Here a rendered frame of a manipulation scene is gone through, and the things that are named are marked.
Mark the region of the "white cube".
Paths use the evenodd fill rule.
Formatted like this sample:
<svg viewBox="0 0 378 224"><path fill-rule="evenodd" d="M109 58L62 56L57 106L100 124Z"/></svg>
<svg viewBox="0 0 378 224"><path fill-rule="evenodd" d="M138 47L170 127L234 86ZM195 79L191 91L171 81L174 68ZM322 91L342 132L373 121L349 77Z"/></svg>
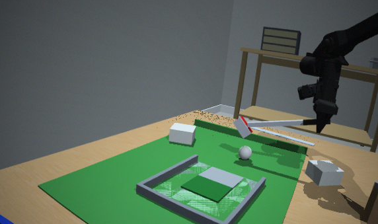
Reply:
<svg viewBox="0 0 378 224"><path fill-rule="evenodd" d="M344 171L331 161L308 161L305 174L318 186L340 185Z"/></svg>
<svg viewBox="0 0 378 224"><path fill-rule="evenodd" d="M169 141L192 145L196 133L196 126L174 123L170 128Z"/></svg>

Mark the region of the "grey putter with red face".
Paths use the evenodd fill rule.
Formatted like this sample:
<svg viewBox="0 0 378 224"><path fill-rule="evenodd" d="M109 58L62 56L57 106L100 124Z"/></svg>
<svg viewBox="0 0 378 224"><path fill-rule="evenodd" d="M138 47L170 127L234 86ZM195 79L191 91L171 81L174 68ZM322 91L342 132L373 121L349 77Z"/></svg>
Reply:
<svg viewBox="0 0 378 224"><path fill-rule="evenodd" d="M239 119L235 120L233 124L242 135L242 138L245 138L253 132L250 127L311 126L317 124L317 119L260 121L246 123L246 120L241 116Z"/></svg>

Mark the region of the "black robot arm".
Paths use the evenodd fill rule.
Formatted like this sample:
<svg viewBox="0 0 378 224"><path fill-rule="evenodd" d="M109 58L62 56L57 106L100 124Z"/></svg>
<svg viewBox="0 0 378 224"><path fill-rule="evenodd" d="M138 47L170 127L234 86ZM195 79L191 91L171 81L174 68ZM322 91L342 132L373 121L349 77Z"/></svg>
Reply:
<svg viewBox="0 0 378 224"><path fill-rule="evenodd" d="M306 53L300 61L300 72L324 79L339 81L341 66L349 65L345 55L354 47L378 34L378 13L361 21L346 30L338 30L326 34L322 42L315 48L313 53ZM298 89L300 100L316 97L321 98L319 80L313 85L303 85Z"/></svg>

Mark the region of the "green putting mat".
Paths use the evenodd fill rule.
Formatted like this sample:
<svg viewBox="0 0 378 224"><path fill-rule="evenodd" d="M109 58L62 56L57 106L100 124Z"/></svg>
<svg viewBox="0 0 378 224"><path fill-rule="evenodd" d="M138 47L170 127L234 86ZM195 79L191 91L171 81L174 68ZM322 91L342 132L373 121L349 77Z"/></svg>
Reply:
<svg viewBox="0 0 378 224"><path fill-rule="evenodd" d="M252 155L244 160L239 157L239 149L246 146ZM192 145L170 142L168 135L38 187L87 224L200 224L136 192L137 183L195 154L198 162L209 165L206 169L212 166L245 178L243 182L247 183L246 178L252 180L248 186L266 178L234 224L283 223L306 154L201 126L196 126ZM200 174L205 168L186 167L187 177L179 178L187 179L182 181L171 181L170 177L173 191L174 182L178 191L171 194L171 199L224 221L232 210L219 214L219 202L180 187L195 177L192 170L196 176L196 171Z"/></svg>

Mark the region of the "white golf ball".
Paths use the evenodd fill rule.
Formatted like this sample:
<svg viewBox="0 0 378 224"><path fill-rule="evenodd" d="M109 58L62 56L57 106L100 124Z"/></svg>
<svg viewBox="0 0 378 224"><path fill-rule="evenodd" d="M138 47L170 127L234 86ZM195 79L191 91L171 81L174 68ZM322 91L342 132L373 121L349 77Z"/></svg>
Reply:
<svg viewBox="0 0 378 224"><path fill-rule="evenodd" d="M250 147L246 146L246 147L241 147L239 149L239 157L246 160L248 159L249 157L251 157L252 155L252 151L250 149Z"/></svg>

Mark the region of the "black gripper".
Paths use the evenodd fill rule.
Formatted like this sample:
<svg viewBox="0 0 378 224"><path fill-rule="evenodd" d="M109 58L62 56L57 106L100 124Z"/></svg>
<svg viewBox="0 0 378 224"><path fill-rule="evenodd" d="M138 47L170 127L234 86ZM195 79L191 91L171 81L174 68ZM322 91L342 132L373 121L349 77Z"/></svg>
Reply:
<svg viewBox="0 0 378 224"><path fill-rule="evenodd" d="M339 81L324 79L319 77L321 88L321 98L313 98L313 110L317 114L317 133L320 133L332 115L337 115L336 92Z"/></svg>

